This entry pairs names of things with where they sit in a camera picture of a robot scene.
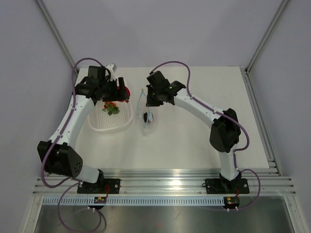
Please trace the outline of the left small circuit board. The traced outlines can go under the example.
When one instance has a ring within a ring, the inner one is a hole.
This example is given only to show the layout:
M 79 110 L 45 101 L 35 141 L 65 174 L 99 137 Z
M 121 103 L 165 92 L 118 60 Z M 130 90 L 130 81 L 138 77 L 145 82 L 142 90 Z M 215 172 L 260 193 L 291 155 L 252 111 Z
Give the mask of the left small circuit board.
M 106 197 L 94 197 L 94 204 L 106 204 Z

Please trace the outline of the aluminium frame post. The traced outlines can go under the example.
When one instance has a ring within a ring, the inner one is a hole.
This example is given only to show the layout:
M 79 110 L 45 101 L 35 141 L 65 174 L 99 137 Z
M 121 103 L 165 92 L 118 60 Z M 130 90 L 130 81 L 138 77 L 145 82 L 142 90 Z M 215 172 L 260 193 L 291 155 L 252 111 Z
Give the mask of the aluminium frame post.
M 257 45 L 250 61 L 248 62 L 248 65 L 245 68 L 245 73 L 249 75 L 254 68 L 257 60 L 263 53 L 265 46 L 267 45 L 268 41 L 272 37 L 274 31 L 277 28 L 278 23 L 281 21 L 282 16 L 284 15 L 286 9 L 290 5 L 291 0 L 282 0 L 274 13 L 272 19 L 270 20 L 268 27 L 266 28 L 262 38 L 260 39 L 259 44 Z
M 34 0 L 34 3 L 36 4 L 39 12 L 41 13 L 42 17 L 44 18 L 49 30 L 51 31 L 54 39 L 56 40 L 60 50 L 62 51 L 62 54 L 64 55 L 64 57 L 66 59 L 66 61 L 68 62 L 70 67 L 73 68 L 75 65 L 75 61 L 74 61 L 68 47 L 66 46 L 58 28 L 57 28 L 57 25 L 56 25 L 52 15 L 50 14 L 45 2 L 43 0 Z

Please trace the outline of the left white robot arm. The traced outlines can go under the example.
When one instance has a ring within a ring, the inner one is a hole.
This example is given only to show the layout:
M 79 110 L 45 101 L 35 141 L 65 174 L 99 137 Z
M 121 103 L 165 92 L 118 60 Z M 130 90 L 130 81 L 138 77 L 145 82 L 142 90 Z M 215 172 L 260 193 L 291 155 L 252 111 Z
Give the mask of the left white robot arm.
M 88 75 L 73 84 L 72 97 L 59 127 L 48 141 L 40 141 L 37 146 L 42 178 L 46 172 L 53 173 L 78 181 L 80 189 L 87 193 L 109 192 L 103 171 L 85 165 L 75 147 L 84 121 L 98 102 L 129 99 L 124 79 L 114 76 L 116 69 L 115 64 L 89 66 Z

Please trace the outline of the green toy leaf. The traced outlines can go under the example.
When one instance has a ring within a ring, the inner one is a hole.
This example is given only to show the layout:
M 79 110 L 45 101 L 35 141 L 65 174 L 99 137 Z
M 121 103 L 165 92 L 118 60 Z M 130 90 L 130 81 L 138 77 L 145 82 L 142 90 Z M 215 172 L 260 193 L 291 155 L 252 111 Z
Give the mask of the green toy leaf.
M 116 115 L 120 112 L 119 107 L 108 107 L 108 108 L 103 108 L 102 111 L 106 112 L 109 116 L 110 115 Z

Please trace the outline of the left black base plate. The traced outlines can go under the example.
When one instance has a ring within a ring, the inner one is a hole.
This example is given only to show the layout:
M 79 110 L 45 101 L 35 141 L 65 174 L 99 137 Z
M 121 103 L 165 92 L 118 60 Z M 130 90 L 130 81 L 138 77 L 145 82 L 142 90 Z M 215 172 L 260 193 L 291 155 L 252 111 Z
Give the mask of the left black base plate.
M 78 185 L 78 194 L 118 194 L 120 192 L 121 179 L 104 179 L 102 183 L 83 182 Z

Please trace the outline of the white perforated plastic basket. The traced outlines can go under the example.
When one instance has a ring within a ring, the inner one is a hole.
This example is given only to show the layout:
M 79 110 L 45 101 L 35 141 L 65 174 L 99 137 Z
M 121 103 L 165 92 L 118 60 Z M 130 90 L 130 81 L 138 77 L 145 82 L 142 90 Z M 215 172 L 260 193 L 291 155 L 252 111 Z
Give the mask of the white perforated plastic basket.
M 116 107 L 119 107 L 120 112 L 116 115 L 108 115 L 102 111 L 104 103 L 102 100 L 98 101 L 94 109 L 87 116 L 87 121 L 91 129 L 97 132 L 110 133 L 113 131 L 125 129 L 131 123 L 133 119 L 132 103 L 129 100 L 126 102 L 118 102 Z

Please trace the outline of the small circuit board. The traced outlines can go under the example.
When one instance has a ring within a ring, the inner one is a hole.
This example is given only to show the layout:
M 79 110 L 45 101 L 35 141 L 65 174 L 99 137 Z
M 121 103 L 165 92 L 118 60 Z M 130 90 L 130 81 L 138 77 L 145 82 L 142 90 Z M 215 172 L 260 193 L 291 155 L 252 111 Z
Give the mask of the small circuit board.
M 94 204 L 106 204 L 106 197 L 94 197 Z
M 240 205 L 239 197 L 224 197 L 225 209 L 238 209 L 239 205 Z

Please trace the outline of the left aluminium frame post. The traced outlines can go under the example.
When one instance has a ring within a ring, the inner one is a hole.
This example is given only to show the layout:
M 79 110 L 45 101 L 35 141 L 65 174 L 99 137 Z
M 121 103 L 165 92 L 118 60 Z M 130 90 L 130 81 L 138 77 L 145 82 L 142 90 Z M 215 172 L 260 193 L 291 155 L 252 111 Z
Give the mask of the left aluminium frame post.
M 70 67 L 73 68 L 75 65 L 75 61 L 74 61 L 68 47 L 66 46 L 58 28 L 57 28 L 57 25 L 56 25 L 52 15 L 50 14 L 45 2 L 43 0 L 34 0 L 34 3 L 36 4 L 39 12 L 41 13 L 42 17 L 44 18 L 49 30 L 51 31 L 54 39 L 56 40 L 60 50 L 62 51 L 62 54 L 64 55 L 64 57 L 66 59 L 66 61 L 68 62 Z

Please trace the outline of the clear zip top bag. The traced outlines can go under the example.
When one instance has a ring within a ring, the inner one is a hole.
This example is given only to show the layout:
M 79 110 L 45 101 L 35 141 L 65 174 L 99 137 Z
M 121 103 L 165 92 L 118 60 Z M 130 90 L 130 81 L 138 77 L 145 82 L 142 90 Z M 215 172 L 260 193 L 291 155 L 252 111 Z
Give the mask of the clear zip top bag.
M 137 116 L 141 124 L 141 132 L 143 136 L 151 135 L 156 128 L 156 113 L 151 107 L 146 106 L 147 95 L 142 88 L 137 103 Z

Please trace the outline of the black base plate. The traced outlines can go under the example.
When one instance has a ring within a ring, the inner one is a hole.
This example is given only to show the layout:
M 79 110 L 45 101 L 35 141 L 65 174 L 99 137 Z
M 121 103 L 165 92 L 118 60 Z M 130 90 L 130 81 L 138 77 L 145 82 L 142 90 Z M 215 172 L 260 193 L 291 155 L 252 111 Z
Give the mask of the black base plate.
M 225 181 L 220 178 L 205 179 L 202 187 L 206 189 L 207 194 L 249 194 L 247 179 L 237 181 Z
M 121 179 L 104 179 L 102 183 L 83 182 L 78 185 L 78 194 L 118 194 L 120 192 Z

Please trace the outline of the red cherry tomato sprig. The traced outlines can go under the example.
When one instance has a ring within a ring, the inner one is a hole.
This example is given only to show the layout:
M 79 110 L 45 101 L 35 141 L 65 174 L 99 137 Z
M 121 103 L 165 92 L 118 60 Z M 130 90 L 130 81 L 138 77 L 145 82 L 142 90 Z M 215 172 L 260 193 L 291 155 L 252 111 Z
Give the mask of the red cherry tomato sprig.
M 104 108 L 107 109 L 107 108 L 114 108 L 116 107 L 116 103 L 112 102 L 112 101 L 106 101 L 104 103 Z

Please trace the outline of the aluminium mounting rail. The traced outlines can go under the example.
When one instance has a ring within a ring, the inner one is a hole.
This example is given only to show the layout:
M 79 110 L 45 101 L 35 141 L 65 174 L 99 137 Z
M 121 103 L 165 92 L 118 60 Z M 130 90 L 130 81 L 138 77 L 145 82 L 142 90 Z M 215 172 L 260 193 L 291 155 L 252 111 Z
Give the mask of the aluminium mounting rail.
M 248 180 L 250 195 L 294 196 L 292 179 L 282 176 L 275 167 L 242 174 Z M 218 178 L 215 169 L 124 170 L 105 169 L 105 178 L 121 180 L 121 196 L 205 196 L 202 184 L 207 178 Z

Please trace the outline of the right aluminium frame post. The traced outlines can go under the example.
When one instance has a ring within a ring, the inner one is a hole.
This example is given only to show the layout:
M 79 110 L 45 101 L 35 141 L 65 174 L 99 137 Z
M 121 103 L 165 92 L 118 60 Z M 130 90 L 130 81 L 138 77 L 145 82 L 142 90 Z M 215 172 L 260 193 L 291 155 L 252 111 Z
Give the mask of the right aluminium frame post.
M 262 38 L 260 39 L 259 44 L 257 45 L 250 61 L 248 62 L 248 65 L 245 68 L 245 73 L 249 75 L 254 68 L 257 60 L 263 53 L 265 46 L 267 45 L 268 41 L 272 37 L 274 31 L 277 28 L 278 23 L 281 21 L 282 16 L 284 15 L 286 9 L 290 5 L 291 0 L 282 0 L 274 13 L 272 19 L 270 20 L 268 27 L 266 28 Z

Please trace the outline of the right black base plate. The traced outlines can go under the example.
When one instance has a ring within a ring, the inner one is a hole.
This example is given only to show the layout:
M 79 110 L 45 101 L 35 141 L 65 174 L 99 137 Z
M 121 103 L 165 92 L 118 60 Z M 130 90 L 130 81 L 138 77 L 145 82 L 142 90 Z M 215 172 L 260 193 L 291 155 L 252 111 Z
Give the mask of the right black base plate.
M 225 181 L 220 178 L 205 179 L 202 187 L 206 189 L 207 194 L 249 194 L 247 179 L 237 181 Z

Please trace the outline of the red toy apple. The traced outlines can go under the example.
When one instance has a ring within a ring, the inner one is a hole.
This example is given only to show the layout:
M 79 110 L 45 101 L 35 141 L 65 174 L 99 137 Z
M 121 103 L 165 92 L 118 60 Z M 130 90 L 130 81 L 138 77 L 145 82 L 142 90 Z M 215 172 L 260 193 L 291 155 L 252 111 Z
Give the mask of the red toy apple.
M 126 94 L 127 94 L 127 96 L 128 96 L 128 99 L 126 99 L 126 100 L 118 100 L 118 102 L 126 102 L 126 103 L 128 103 L 129 100 L 130 100 L 130 95 L 131 95 L 131 93 L 130 93 L 130 91 L 129 91 L 129 89 L 128 89 L 127 86 L 125 86 L 124 89 L 125 89 L 125 92 L 126 92 Z

